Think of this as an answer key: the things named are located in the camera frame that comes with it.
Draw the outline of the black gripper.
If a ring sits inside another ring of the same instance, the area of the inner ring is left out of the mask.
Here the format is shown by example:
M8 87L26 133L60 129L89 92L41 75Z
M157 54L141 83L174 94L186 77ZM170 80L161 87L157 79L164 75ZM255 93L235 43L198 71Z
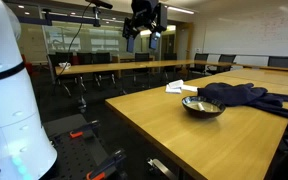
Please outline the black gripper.
M132 18L125 18L122 36L127 39L127 52L134 51L134 38L150 30L149 48L156 49L161 32L167 29L167 8L159 0L132 0Z

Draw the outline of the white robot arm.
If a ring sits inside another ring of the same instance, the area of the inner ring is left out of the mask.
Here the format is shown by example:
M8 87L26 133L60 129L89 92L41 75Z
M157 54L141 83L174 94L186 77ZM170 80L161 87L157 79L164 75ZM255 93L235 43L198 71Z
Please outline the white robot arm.
M57 160L18 48L20 23L0 0L0 180L39 180Z

